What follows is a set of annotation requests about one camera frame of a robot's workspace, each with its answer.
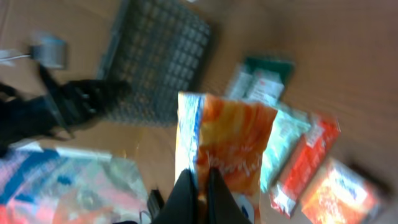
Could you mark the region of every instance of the plastic crate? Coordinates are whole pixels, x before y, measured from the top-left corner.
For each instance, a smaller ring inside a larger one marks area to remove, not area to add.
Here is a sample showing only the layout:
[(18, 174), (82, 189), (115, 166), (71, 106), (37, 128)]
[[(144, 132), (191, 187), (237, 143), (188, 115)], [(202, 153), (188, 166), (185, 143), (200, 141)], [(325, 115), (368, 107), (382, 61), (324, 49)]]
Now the plastic crate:
[(127, 80), (132, 93), (108, 118), (176, 124), (178, 92), (195, 86), (209, 41), (209, 25), (178, 1), (124, 0), (98, 78)]

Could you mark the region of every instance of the wire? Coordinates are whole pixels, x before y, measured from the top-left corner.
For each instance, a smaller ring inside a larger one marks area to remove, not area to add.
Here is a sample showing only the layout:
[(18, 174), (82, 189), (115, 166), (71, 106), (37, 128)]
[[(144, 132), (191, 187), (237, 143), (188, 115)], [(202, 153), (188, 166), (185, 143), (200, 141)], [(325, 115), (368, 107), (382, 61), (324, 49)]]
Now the wire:
[(19, 59), (19, 58), (26, 58), (26, 57), (30, 57), (30, 54), (0, 58), (0, 62), (6, 62), (6, 61), (9, 61), (9, 60), (14, 60), (14, 59)]

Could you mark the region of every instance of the orange and white package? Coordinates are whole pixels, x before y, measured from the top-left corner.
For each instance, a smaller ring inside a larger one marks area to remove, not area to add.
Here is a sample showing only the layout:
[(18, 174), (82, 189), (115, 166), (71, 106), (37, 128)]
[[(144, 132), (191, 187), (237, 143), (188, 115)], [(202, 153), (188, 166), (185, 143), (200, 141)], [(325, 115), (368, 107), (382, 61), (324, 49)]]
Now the orange and white package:
[(190, 169), (203, 193), (209, 169), (218, 168), (244, 214), (260, 223), (262, 153), (276, 114), (261, 103), (179, 93), (175, 179)]
[(303, 213), (314, 224), (366, 224), (379, 213), (377, 187), (342, 163), (330, 159), (302, 199)]

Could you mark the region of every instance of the plastic wrapper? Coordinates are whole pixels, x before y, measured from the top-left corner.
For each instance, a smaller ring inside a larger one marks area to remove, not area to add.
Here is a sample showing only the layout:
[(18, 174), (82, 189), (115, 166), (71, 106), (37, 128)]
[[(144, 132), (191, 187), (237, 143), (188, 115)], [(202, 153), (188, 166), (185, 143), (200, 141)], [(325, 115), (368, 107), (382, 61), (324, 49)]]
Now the plastic wrapper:
[(314, 224), (366, 224), (380, 211), (379, 189), (342, 163), (330, 159), (302, 200), (303, 213)]
[(260, 186), (267, 192), (302, 134), (309, 131), (308, 114), (280, 104), (267, 149), (262, 154)]
[(334, 118), (313, 115), (312, 123), (269, 191), (271, 207), (288, 217), (340, 133)]
[(235, 201), (252, 223), (260, 223), (259, 178), (277, 111), (262, 103), (211, 95), (178, 95), (175, 178), (190, 169), (200, 192), (210, 167), (218, 168)]
[(275, 105), (280, 98), (294, 65), (290, 61), (266, 57), (248, 57), (239, 66), (228, 98), (260, 101)]
[(0, 223), (150, 223), (133, 161), (12, 151), (0, 161)]

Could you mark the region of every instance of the red package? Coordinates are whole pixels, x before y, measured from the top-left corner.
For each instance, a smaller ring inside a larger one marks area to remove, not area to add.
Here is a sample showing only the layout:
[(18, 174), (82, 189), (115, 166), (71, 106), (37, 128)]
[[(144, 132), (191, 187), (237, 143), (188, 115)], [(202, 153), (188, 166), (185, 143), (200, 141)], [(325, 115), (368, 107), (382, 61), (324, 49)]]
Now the red package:
[(312, 129), (298, 142), (269, 194), (271, 207), (289, 218), (340, 133), (336, 119), (314, 116), (313, 120)]
[(303, 213), (314, 224), (360, 224), (381, 210), (378, 188), (340, 162), (331, 159), (303, 197)]

